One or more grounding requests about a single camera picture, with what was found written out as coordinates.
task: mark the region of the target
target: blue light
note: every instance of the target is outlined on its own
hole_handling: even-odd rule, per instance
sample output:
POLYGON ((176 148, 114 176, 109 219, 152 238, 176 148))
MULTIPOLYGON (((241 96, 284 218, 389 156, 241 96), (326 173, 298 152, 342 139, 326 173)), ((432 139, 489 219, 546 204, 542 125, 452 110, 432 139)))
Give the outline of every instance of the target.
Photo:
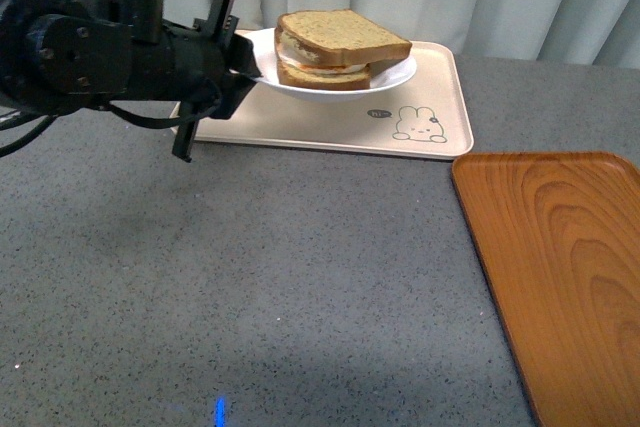
POLYGON ((220 397, 216 402, 214 415, 213 427, 224 427, 224 397, 220 397))

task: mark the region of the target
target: sandwich filling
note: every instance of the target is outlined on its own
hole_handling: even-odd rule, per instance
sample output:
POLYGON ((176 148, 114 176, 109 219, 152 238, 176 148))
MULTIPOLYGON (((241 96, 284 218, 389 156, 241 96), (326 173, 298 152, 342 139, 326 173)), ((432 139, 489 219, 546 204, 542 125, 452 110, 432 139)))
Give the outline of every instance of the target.
POLYGON ((303 72, 317 75, 340 75, 353 74, 365 69, 367 64, 358 65, 334 65, 321 67, 317 65, 309 65, 312 60, 312 53, 299 48, 299 42, 282 32, 280 42, 276 46, 278 57, 282 62, 303 72))

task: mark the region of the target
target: orange tray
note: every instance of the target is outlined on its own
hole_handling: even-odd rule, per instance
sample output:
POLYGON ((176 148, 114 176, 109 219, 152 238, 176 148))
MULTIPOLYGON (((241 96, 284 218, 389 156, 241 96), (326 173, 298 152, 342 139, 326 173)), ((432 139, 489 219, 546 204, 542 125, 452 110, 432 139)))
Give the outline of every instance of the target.
POLYGON ((467 154, 453 179, 539 423, 640 426, 640 171, 467 154))

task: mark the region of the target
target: white bowl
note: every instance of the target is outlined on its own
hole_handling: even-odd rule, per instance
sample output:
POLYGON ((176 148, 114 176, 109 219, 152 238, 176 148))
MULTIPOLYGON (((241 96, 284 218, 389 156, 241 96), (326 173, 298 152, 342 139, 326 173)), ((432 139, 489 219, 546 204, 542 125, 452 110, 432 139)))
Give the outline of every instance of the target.
POLYGON ((368 94, 389 90, 407 82, 416 73, 416 60, 409 56, 401 62, 383 70, 371 78, 371 88, 365 90, 316 90, 303 89, 300 87, 290 87, 281 85, 278 80, 278 72, 276 68, 276 53, 273 45, 273 30, 264 29, 248 32, 245 37, 253 42, 253 54, 258 63, 258 68, 262 73, 262 77, 257 78, 258 82, 268 85, 277 91, 295 97, 300 100, 310 102, 348 102, 360 99, 368 94))

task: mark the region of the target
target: bread slice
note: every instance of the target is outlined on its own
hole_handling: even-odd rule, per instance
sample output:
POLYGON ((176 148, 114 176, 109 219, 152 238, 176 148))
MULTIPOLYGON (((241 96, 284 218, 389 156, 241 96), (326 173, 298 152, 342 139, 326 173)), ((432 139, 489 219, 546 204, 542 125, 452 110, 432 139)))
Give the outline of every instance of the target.
POLYGON ((371 70, 367 65, 363 70, 352 74, 320 75, 304 72, 277 60, 278 79, 282 85, 320 90, 361 90, 371 84, 371 70))
POLYGON ((349 9, 283 14, 278 18, 275 43, 318 66, 401 60, 411 51, 410 41, 349 9))

